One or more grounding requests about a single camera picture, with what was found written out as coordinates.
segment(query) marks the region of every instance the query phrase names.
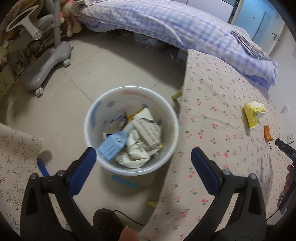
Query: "light switch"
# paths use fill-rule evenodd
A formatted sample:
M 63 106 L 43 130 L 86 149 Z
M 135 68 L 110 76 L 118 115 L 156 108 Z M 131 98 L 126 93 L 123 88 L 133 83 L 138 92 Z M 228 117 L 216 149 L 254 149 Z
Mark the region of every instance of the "light switch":
M 294 142 L 294 136 L 293 133 L 287 136 L 287 144 L 291 144 Z
M 288 110 L 289 110 L 289 109 L 288 109 L 288 106 L 284 105 L 283 108 L 281 109 L 281 113 L 282 113 L 282 114 L 285 114 L 285 113 L 288 112 Z

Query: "cabinet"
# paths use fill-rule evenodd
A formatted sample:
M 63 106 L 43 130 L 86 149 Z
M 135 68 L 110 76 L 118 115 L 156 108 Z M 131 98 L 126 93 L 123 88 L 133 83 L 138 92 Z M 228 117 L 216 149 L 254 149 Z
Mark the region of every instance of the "cabinet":
M 187 0 L 174 0 L 175 2 L 181 2 L 181 3 L 184 3 L 186 4 L 187 3 Z
M 207 12 L 226 23 L 233 11 L 233 6 L 223 0 L 188 0 L 187 5 Z

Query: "wooden bed leg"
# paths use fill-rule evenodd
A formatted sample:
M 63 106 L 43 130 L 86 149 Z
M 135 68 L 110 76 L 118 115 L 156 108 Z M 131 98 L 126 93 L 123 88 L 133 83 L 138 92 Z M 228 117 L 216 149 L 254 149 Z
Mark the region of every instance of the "wooden bed leg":
M 182 95 L 183 92 L 183 86 L 181 87 L 181 89 L 178 90 L 178 92 L 174 95 L 172 95 L 172 99 L 176 100 L 177 98 L 179 98 Z
M 156 201 L 148 201 L 147 206 L 156 208 L 157 202 Z

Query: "chair caster wheel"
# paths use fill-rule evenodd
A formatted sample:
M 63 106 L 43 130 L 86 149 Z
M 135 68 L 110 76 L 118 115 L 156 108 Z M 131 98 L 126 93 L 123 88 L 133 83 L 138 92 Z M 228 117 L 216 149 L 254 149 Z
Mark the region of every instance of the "chair caster wheel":
M 44 89 L 42 87 L 38 88 L 37 90 L 35 90 L 35 94 L 36 94 L 36 96 L 43 95 Z
M 69 59 L 66 59 L 64 62 L 64 67 L 66 68 L 67 66 L 69 66 L 71 63 L 70 63 L 70 60 Z

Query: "hand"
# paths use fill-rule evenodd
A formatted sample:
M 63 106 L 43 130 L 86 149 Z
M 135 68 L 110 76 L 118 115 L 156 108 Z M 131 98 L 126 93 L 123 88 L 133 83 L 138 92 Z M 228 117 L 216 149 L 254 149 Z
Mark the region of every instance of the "hand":
M 139 241 L 139 238 L 138 238 L 137 234 L 132 229 L 130 229 L 128 226 L 126 226 L 122 230 L 118 241 Z
M 288 165 L 287 169 L 288 169 L 289 173 L 286 176 L 286 183 L 285 183 L 285 186 L 284 186 L 283 194 L 285 194 L 289 190 L 289 188 L 290 188 L 289 180 L 290 180 L 290 171 L 291 171 L 291 168 L 292 168 L 292 165 Z

